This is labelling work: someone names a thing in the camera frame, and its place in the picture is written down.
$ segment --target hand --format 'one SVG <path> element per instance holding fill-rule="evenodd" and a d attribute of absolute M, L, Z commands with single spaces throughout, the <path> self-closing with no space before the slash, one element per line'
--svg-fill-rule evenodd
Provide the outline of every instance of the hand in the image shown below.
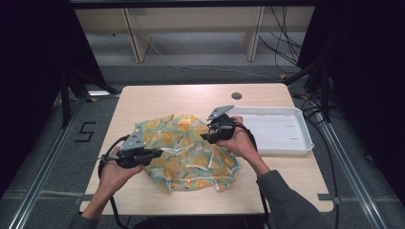
<path fill-rule="evenodd" d="M 239 123 L 243 123 L 241 116 L 232 116 L 231 118 Z M 236 156 L 241 156 L 245 159 L 252 166 L 258 177 L 270 171 L 257 153 L 246 131 L 240 127 L 235 128 L 235 133 L 232 138 L 229 140 L 219 140 L 217 145 L 225 147 L 228 153 L 232 152 Z"/>
<path fill-rule="evenodd" d="M 112 155 L 116 155 L 119 147 L 114 148 Z M 108 161 L 101 172 L 100 183 L 89 205 L 81 214 L 87 219 L 98 219 L 104 210 L 108 200 L 126 183 L 133 175 L 138 174 L 143 169 L 143 165 L 135 168 L 124 169 L 119 167 L 113 160 Z"/>

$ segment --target wooden tabletop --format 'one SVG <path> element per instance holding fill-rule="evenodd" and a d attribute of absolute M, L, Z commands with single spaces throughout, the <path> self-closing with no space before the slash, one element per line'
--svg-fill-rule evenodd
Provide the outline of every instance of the wooden tabletop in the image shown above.
<path fill-rule="evenodd" d="M 235 100 L 233 93 L 242 98 Z M 100 155 L 120 137 L 131 134 L 135 123 L 166 115 L 193 115 L 205 121 L 214 108 L 233 104 L 244 107 L 293 107 L 284 84 L 210 84 L 131 86 L 122 91 Z M 252 168 L 238 157 L 241 170 L 237 180 L 226 191 L 218 193 L 214 187 L 191 192 L 169 192 L 146 173 L 131 179 L 115 194 L 121 215 L 229 215 L 262 214 L 263 205 Z M 321 212 L 333 208 L 331 201 L 320 201 L 317 194 L 327 194 L 313 152 L 305 157 L 265 157 L 271 170 L 278 170 L 287 184 L 308 199 Z M 98 185 L 97 165 L 86 194 L 91 195 Z M 88 201 L 83 201 L 84 211 Z M 103 214 L 112 215 L 108 204 Z"/>

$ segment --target black stand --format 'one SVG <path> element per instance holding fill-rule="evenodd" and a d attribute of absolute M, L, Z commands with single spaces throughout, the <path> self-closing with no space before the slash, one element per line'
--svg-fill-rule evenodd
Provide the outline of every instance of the black stand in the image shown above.
<path fill-rule="evenodd" d="M 348 25 L 349 13 L 351 11 L 351 4 L 349 3 L 343 10 L 342 13 L 338 16 L 336 22 L 330 30 L 328 39 L 325 42 L 324 47 L 320 51 L 318 57 L 315 61 L 308 66 L 306 66 L 302 71 L 296 73 L 295 75 L 288 78 L 284 83 L 289 85 L 304 75 L 309 74 L 308 81 L 305 85 L 305 90 L 307 93 L 314 93 L 318 86 L 322 90 L 322 102 L 321 102 L 321 112 L 324 117 L 324 120 L 330 122 L 329 116 L 329 74 L 328 74 L 328 65 L 330 63 L 330 58 L 333 57 L 333 54 L 339 44 L 342 42 L 342 34 L 345 34 L 344 26 Z"/>
<path fill-rule="evenodd" d="M 66 68 L 65 71 L 63 71 L 62 76 L 60 77 L 60 96 L 62 98 L 63 108 L 62 128 L 65 127 L 71 119 L 69 88 L 72 90 L 77 98 L 83 98 L 89 94 L 83 82 L 88 82 L 90 84 L 98 86 L 100 89 L 103 89 L 110 94 L 121 93 L 121 91 L 116 90 L 115 88 L 112 88 L 105 83 L 99 82 L 98 80 L 90 77 L 88 74 L 80 70 Z"/>

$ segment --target floor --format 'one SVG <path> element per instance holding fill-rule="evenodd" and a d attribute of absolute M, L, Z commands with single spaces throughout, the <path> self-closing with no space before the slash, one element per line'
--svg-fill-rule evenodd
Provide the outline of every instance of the floor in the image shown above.
<path fill-rule="evenodd" d="M 297 43 L 302 43 L 304 36 L 304 33 L 299 32 L 289 35 Z M 278 51 L 296 58 L 295 54 L 291 54 L 286 43 L 279 43 L 279 39 L 273 34 L 263 33 L 261 37 L 268 45 L 275 48 L 279 44 Z M 177 71 L 176 73 L 179 74 L 187 72 L 194 75 L 223 75 L 224 81 L 241 77 L 247 80 L 273 80 L 274 82 L 279 81 L 283 74 L 289 76 L 299 71 L 286 59 L 275 55 L 261 41 L 258 43 L 255 61 L 246 61 L 243 35 L 239 33 L 155 34 L 143 63 L 135 62 L 129 37 L 125 34 L 88 34 L 88 39 L 106 81 L 115 87 L 123 87 L 130 81 L 139 82 L 139 84 L 150 83 L 158 80 L 160 73 L 167 71 Z M 274 71 L 263 70 L 268 66 L 271 66 Z M 128 74 L 132 73 L 134 68 L 142 68 L 142 73 L 153 73 L 151 75 L 156 78 L 151 78 L 149 74 L 132 78 L 136 75 L 135 73 L 129 77 Z M 291 94 L 303 94 L 305 80 L 304 77 L 290 85 Z M 73 100 L 73 106 L 80 109 L 51 173 L 46 177 L 38 200 L 23 222 L 25 228 L 64 228 L 78 210 L 80 198 L 87 187 L 89 174 L 93 171 L 96 156 L 117 100 L 117 97 L 106 97 L 99 98 L 97 102 L 86 101 L 82 105 L 77 105 Z M 294 99 L 296 107 L 300 109 L 303 105 L 309 105 L 304 104 L 304 101 L 305 99 L 299 97 Z M 403 228 L 405 226 L 404 206 L 395 197 L 378 168 L 364 158 L 364 146 L 350 122 L 344 119 L 343 113 L 337 109 L 331 114 L 332 128 L 344 146 L 365 190 L 372 197 L 387 226 L 385 228 Z M 11 225 L 13 216 L 18 213 L 25 194 L 30 190 L 43 162 L 53 149 L 53 143 L 61 131 L 61 121 L 61 105 L 56 99 L 53 113 L 49 117 L 49 124 L 44 127 L 34 150 L 27 157 L 8 192 L 0 201 L 0 228 Z M 76 141 L 83 137 L 78 134 L 83 128 L 83 123 L 89 122 L 95 123 L 86 126 L 86 131 L 94 132 L 92 140 L 85 144 L 77 143 Z M 367 218 L 364 208 L 353 191 L 352 184 L 333 153 L 334 170 L 331 169 L 330 157 L 327 154 L 328 144 L 325 144 L 316 130 L 317 128 L 309 125 L 309 132 L 316 146 L 313 151 L 332 194 L 334 192 L 332 172 L 336 175 L 338 194 L 342 201 L 339 205 L 339 228 L 375 228 Z M 334 211 L 327 213 L 326 218 L 330 227 L 335 225 Z M 129 225 L 135 225 L 141 220 L 144 219 L 122 217 L 122 221 Z M 99 228 L 118 227 L 113 217 L 105 216 L 101 219 Z"/>

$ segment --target white tray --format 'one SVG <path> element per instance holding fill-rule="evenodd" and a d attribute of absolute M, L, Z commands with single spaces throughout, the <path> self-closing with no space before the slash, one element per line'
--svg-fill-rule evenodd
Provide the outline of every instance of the white tray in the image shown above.
<path fill-rule="evenodd" d="M 261 156 L 304 156 L 314 146 L 297 108 L 234 107 L 227 114 L 243 118 Z"/>

